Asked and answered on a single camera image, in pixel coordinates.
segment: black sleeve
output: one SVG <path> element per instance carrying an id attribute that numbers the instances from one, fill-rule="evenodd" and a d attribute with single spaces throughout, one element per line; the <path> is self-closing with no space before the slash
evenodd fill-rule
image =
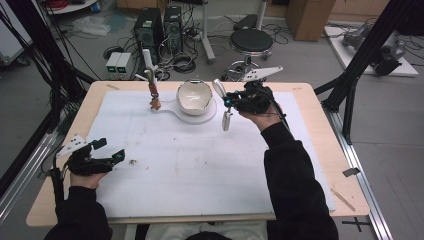
<path id="1" fill-rule="evenodd" d="M 103 206 L 96 202 L 96 190 L 70 187 L 68 199 L 56 206 L 58 223 L 45 240 L 109 240 L 109 228 Z"/>
<path id="2" fill-rule="evenodd" d="M 265 174 L 282 239 L 338 239 L 302 142 L 293 140 L 280 123 L 261 134 L 269 146 Z"/>

